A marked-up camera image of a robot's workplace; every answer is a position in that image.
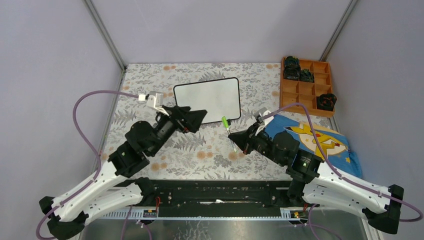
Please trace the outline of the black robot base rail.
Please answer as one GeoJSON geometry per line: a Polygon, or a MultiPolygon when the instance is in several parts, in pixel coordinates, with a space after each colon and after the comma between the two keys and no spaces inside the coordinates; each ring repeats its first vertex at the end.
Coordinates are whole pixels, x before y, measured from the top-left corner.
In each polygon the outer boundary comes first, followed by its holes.
{"type": "Polygon", "coordinates": [[[151,180],[153,196],[139,204],[160,218],[281,217],[281,209],[306,210],[290,199],[289,180],[151,180]]]}

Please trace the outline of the small black-framed whiteboard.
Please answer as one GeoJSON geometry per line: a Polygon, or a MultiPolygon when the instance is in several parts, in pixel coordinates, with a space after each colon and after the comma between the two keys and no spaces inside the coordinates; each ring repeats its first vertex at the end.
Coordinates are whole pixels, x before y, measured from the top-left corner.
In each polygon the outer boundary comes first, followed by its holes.
{"type": "Polygon", "coordinates": [[[236,77],[179,84],[173,87],[173,93],[177,106],[207,111],[203,124],[220,122],[222,117],[241,117],[240,83],[236,77]]]}

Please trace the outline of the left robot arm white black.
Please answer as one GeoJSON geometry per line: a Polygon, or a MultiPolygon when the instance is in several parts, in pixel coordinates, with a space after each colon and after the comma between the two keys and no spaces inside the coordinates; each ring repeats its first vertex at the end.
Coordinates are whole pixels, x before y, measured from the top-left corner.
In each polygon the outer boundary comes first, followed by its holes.
{"type": "Polygon", "coordinates": [[[140,177],[117,192],[105,193],[147,167],[148,158],[154,157],[174,132],[196,133],[208,113],[189,106],[163,109],[157,113],[154,125],[143,120],[135,122],[125,134],[126,141],[101,164],[99,171],[68,192],[39,201],[53,239],[68,240],[97,218],[125,206],[148,206],[154,202],[155,187],[147,177],[140,177]]]}

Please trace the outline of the white marker pen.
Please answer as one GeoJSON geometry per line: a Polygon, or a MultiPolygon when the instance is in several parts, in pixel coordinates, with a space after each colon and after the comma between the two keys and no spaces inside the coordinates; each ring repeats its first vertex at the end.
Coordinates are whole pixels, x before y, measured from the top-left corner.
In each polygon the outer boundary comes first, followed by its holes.
{"type": "MultiPolygon", "coordinates": [[[[226,130],[226,132],[228,133],[228,135],[230,135],[230,134],[231,134],[230,129],[225,129],[225,130],[226,130]]],[[[236,152],[237,152],[237,147],[236,147],[235,143],[234,143],[231,139],[229,140],[229,142],[230,142],[230,144],[231,144],[231,147],[232,147],[233,151],[236,153],[236,152]]]]}

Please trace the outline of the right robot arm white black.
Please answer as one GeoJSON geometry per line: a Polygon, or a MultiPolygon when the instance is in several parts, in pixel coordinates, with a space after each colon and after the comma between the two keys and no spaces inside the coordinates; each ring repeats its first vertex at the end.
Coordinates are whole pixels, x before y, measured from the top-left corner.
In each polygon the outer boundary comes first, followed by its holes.
{"type": "Polygon", "coordinates": [[[375,229],[395,235],[398,232],[404,189],[396,184],[380,186],[347,172],[337,175],[323,157],[301,149],[312,144],[313,134],[305,126],[286,126],[269,136],[254,123],[247,130],[234,132],[228,138],[245,155],[256,151],[281,167],[292,178],[287,201],[293,206],[318,204],[342,210],[362,219],[375,229]]]}

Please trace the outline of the green marker cap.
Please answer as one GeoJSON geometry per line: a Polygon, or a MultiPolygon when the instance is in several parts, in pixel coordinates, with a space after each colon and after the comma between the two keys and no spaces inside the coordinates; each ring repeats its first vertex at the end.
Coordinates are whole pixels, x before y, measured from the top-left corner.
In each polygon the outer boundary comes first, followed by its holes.
{"type": "Polygon", "coordinates": [[[230,128],[230,121],[225,117],[225,116],[223,116],[222,118],[221,118],[221,121],[222,121],[222,123],[223,123],[223,126],[224,126],[224,128],[226,129],[226,130],[228,130],[229,128],[230,128]]]}

